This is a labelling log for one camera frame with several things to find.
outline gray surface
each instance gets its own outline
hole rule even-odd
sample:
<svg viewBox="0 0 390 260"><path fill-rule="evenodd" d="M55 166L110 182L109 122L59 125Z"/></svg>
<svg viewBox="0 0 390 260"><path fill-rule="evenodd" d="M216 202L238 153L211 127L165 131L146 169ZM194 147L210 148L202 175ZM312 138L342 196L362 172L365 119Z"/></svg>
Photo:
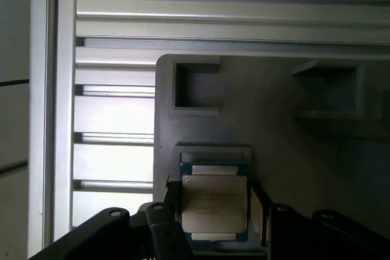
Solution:
<svg viewBox="0 0 390 260"><path fill-rule="evenodd" d="M30 0L0 0L0 82L29 78ZM0 88L0 166L28 158L29 85ZM0 260L27 258L28 171L0 176Z"/></svg>
<svg viewBox="0 0 390 260"><path fill-rule="evenodd" d="M30 0L0 0L0 82L29 78Z"/></svg>
<svg viewBox="0 0 390 260"><path fill-rule="evenodd" d="M312 60L292 70L308 94L301 118L363 119L368 71L378 71L372 61Z"/></svg>
<svg viewBox="0 0 390 260"><path fill-rule="evenodd" d="M333 70L337 63L339 61L330 64ZM307 128L325 133L340 133L348 137L390 143L389 119L386 116L386 109L390 104L387 96L390 90L388 62L349 60L347 65L356 66L356 75L342 73L331 77L328 72L323 77L311 77L308 73L302 72L305 74L304 76L296 77L310 96L314 96L313 92L318 90L323 91L324 88L321 88L323 84L337 85L333 89L328 87L327 96L322 95L323 92L321 92L320 98L322 100L317 99L320 103L308 102L305 104L302 108L304 110L297 112L297 117L309 118L300 120ZM325 104L324 97L331 97L335 107L325 111L321 110L322 105ZM355 104L355 109L345 108L351 102Z"/></svg>
<svg viewBox="0 0 390 260"><path fill-rule="evenodd" d="M229 99L219 119L187 121L167 115L169 62L160 61L156 68L155 198L161 198L175 165L172 150L178 142L240 142L253 147L253 174L274 202L291 205L306 216L334 209L390 237L386 221L390 184L384 159L390 149L313 136L294 121L294 109L305 95L290 72L303 60L222 57Z"/></svg>
<svg viewBox="0 0 390 260"><path fill-rule="evenodd" d="M0 259L27 258L29 173L0 178Z"/></svg>
<svg viewBox="0 0 390 260"><path fill-rule="evenodd" d="M0 87L0 166L29 156L29 85Z"/></svg>

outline metal edge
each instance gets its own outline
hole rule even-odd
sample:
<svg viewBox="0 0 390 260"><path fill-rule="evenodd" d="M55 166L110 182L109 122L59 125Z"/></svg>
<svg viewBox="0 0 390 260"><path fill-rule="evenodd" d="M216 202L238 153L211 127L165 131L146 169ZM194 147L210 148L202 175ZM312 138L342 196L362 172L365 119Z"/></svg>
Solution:
<svg viewBox="0 0 390 260"><path fill-rule="evenodd" d="M143 68L76 68L77 85L150 86L155 85L155 71Z"/></svg>
<svg viewBox="0 0 390 260"><path fill-rule="evenodd" d="M28 257L52 240L55 0L31 0Z"/></svg>
<svg viewBox="0 0 390 260"><path fill-rule="evenodd" d="M78 18L388 27L389 7L228 0L77 0Z"/></svg>
<svg viewBox="0 0 390 260"><path fill-rule="evenodd" d="M223 47L215 47L218 45L212 42L203 42L208 48L197 48L195 50L182 49L180 46L183 42L176 41L177 44L172 44L175 49L126 49L126 48L104 48L104 47L77 47L76 61L82 66L101 66L107 64L110 68L144 68L147 63L147 68L156 67L157 62L165 55L234 55L234 56L254 56L254 57L299 57L299 58L331 58L331 59L357 59L357 60L390 60L390 54L387 52L368 52L367 49L362 49L361 46L356 46L354 52L351 49L344 52L337 50L337 46L328 47L326 44L278 44L271 45L258 43L256 50L245 50L244 47L235 49L233 45L237 43L222 43ZM97 64L97 60L103 60L101 64Z"/></svg>
<svg viewBox="0 0 390 260"><path fill-rule="evenodd" d="M137 40L200 40L291 42L314 44L390 44L387 29L290 26L268 24L197 23L177 21L77 20L76 34L84 38Z"/></svg>
<svg viewBox="0 0 390 260"><path fill-rule="evenodd" d="M152 194L153 182L114 181L114 180L79 180L78 191L126 192Z"/></svg>
<svg viewBox="0 0 390 260"><path fill-rule="evenodd" d="M54 241L72 228L76 0L58 0Z"/></svg>
<svg viewBox="0 0 390 260"><path fill-rule="evenodd" d="M181 146L174 147L173 158L181 162L181 154L186 152L199 153L240 153L245 157L246 162L252 162L252 149L245 146Z"/></svg>

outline white wall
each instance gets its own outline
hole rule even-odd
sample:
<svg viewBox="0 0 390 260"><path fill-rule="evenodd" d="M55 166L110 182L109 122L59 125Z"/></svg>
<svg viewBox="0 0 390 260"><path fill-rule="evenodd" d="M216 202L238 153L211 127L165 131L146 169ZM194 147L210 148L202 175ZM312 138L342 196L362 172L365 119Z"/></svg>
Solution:
<svg viewBox="0 0 390 260"><path fill-rule="evenodd" d="M30 0L0 0L0 82L29 78ZM27 159L29 85L0 87L0 166ZM28 172L0 177L0 260L27 258Z"/></svg>

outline metal frame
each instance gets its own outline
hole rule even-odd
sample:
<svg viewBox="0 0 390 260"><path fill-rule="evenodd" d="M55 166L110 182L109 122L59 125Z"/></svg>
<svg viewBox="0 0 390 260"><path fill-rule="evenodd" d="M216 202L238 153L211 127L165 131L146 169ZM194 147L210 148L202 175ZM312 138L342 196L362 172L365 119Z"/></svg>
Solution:
<svg viewBox="0 0 390 260"><path fill-rule="evenodd" d="M152 2L145 0L32 0L29 255L40 251L72 228L73 195L76 193L77 200L80 201L91 195L83 188L74 190L74 180L79 180L81 186L86 182L87 185L83 186L88 186L90 183L95 184L96 180L104 179L115 187L115 180L126 179L120 176L78 177L76 170L88 167L92 158L89 156L83 160L78 159L80 148L91 150L96 142L123 142L126 144L126 151L133 147L131 151L137 154L138 148L130 146L131 144L152 145L154 136L151 131L114 133L115 129L110 128L106 133L98 133L99 127L91 127L87 130L93 130L92 132L83 132L86 130L84 126L79 127L80 133L76 134L80 135L81 142L90 143L81 146L80 141L74 141L75 120L80 121L80 117L88 114L91 107L102 105L104 99L104 105L110 105L109 101L116 105L122 102L118 96L96 97L96 92L102 90L102 86L111 86L108 90L120 92L123 98L141 97L140 94L146 95L142 99L152 97L154 90L150 88L154 87L155 65L160 57L168 54L390 59L387 46L357 45L390 44L390 26L381 14L381 9L388 11L383 0L337 0L338 7L343 10L354 7L355 4L362 5L357 7L360 16L358 22L351 15L347 20L343 19L342 13L329 15L331 10L326 5L332 6L334 0L321 0L323 5L316 6L319 9L316 10L319 13L317 18L309 16L311 4L316 5L317 0L310 0L302 5L289 4L288 9L292 14L287 17L283 14L285 4L256 5L257 10L262 12L260 18L251 10L253 0L232 0L239 5L240 9L237 10L228 0L202 1L156 0L151 5ZM371 1L379 6L363 7ZM127 10L128 5L137 5L139 14ZM58 28L55 26L56 9ZM328 13L329 18L323 18L323 13ZM303 24L311 25L304 34L301 29ZM319 24L326 24L327 27L321 28ZM333 32L340 25L343 27L336 38ZM80 47L76 47L76 36L85 37L83 46L78 44ZM296 41L312 43L294 43ZM128 92L121 92L119 87L113 88L122 85L128 86ZM82 87L86 93L93 93L91 96L95 97L87 97L84 93L83 96L75 97L75 86ZM149 86L150 92L136 92L130 89L131 86L137 86L138 90ZM140 105L144 105L141 99L138 101ZM112 118L110 115L101 115L99 121L106 117ZM103 168L99 171L99 174L104 173ZM99 187L101 191L102 186L98 182L94 188ZM107 193L102 198L105 200L110 196Z"/></svg>
<svg viewBox="0 0 390 260"><path fill-rule="evenodd" d="M52 242L55 0L31 0L28 255Z"/></svg>
<svg viewBox="0 0 390 260"><path fill-rule="evenodd" d="M54 237L72 227L76 0L58 0Z"/></svg>

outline black plastic part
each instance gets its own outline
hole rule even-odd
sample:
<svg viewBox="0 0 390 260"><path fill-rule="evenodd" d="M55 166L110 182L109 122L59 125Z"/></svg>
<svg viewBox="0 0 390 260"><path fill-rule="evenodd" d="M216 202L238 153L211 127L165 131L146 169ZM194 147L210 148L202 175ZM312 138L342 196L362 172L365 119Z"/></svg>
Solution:
<svg viewBox="0 0 390 260"><path fill-rule="evenodd" d="M390 241L336 211L313 214L316 259L390 259Z"/></svg>
<svg viewBox="0 0 390 260"><path fill-rule="evenodd" d="M113 255L126 259L129 256L129 219L125 209L105 209L31 259L112 259Z"/></svg>
<svg viewBox="0 0 390 260"><path fill-rule="evenodd" d="M181 224L164 203L154 203L146 208L146 218L152 232L154 253L158 260L192 259L193 252Z"/></svg>
<svg viewBox="0 0 390 260"><path fill-rule="evenodd" d="M151 231L156 259L193 259L193 252L180 223L157 223L152 225Z"/></svg>
<svg viewBox="0 0 390 260"><path fill-rule="evenodd" d="M192 73L218 73L219 64L212 63L178 63L178 70L184 70Z"/></svg>
<svg viewBox="0 0 390 260"><path fill-rule="evenodd" d="M105 209L31 259L265 258L228 253L194 256L172 211L179 200L178 183L167 185L164 203L145 203L131 217L122 208ZM251 182L251 187L264 210L269 210L268 260L390 259L390 241L348 217L323 210L308 219L289 206L273 205L257 182Z"/></svg>
<svg viewBox="0 0 390 260"><path fill-rule="evenodd" d="M269 260L315 259L310 219L289 206L274 205L269 220Z"/></svg>
<svg viewBox="0 0 390 260"><path fill-rule="evenodd" d="M259 199L261 205L263 206L263 224L262 224L262 230L261 230L261 245L263 247L267 246L267 224L269 218L269 210L271 206L273 205L271 198L269 198L266 191L263 189L263 186L260 182L257 181L251 181L250 187L253 189L254 193L256 194L257 198Z"/></svg>

